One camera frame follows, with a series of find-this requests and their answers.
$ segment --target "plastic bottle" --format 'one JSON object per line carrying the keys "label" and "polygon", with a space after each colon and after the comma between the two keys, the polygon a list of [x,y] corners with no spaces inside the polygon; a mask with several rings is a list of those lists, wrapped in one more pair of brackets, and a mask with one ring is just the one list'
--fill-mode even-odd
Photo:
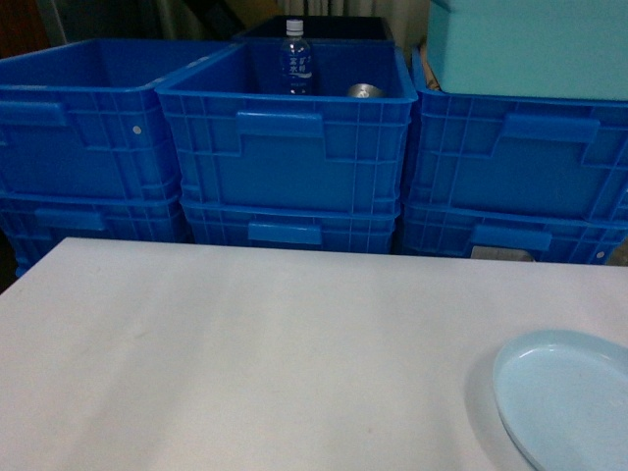
{"label": "plastic bottle", "polygon": [[281,48],[282,86],[290,95],[312,94],[312,56],[303,39],[303,20],[287,20]]}

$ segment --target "stacked crates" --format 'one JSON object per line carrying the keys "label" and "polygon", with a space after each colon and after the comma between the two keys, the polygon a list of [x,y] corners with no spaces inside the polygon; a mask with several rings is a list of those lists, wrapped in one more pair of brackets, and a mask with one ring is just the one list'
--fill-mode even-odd
{"label": "stacked crates", "polygon": [[628,103],[428,89],[412,55],[406,254],[602,264],[628,236]]}
{"label": "stacked crates", "polygon": [[[416,93],[387,41],[312,41],[314,92],[282,93],[281,41],[244,40],[159,86],[197,243],[389,253]],[[382,98],[347,96],[356,83]]]}
{"label": "stacked crates", "polygon": [[65,236],[187,240],[154,88],[225,46],[104,39],[0,61],[0,229],[19,274]]}

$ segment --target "white table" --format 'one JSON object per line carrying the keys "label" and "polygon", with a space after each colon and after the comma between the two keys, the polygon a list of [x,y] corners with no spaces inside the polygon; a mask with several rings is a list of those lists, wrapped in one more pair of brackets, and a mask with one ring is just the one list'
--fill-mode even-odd
{"label": "white table", "polygon": [[0,296],[0,469],[529,470],[544,328],[628,344],[628,270],[67,239]]}

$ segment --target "crate handle slot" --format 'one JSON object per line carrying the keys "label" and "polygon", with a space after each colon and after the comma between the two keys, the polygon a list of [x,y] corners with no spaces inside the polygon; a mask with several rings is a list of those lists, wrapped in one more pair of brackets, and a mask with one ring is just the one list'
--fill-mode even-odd
{"label": "crate handle slot", "polygon": [[297,224],[248,223],[248,239],[266,242],[303,243],[321,245],[323,234],[320,226]]}
{"label": "crate handle slot", "polygon": [[589,118],[507,113],[501,136],[590,144],[596,140],[599,128],[600,121]]}
{"label": "crate handle slot", "polygon": [[0,102],[0,124],[18,126],[67,126],[68,116],[60,103]]}
{"label": "crate handle slot", "polygon": [[39,226],[46,228],[107,231],[107,225],[102,215],[88,211],[36,209],[35,219]]}
{"label": "crate handle slot", "polygon": [[240,135],[323,137],[323,117],[316,113],[237,113]]}
{"label": "crate handle slot", "polygon": [[547,251],[550,249],[551,233],[477,225],[473,229],[471,242],[488,247]]}

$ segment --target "plastic plate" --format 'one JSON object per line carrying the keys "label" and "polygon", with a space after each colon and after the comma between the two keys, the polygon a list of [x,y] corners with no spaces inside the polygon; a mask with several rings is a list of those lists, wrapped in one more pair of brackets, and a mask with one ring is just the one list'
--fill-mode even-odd
{"label": "plastic plate", "polygon": [[497,409],[539,471],[628,470],[628,349],[569,331],[512,340],[493,372]]}

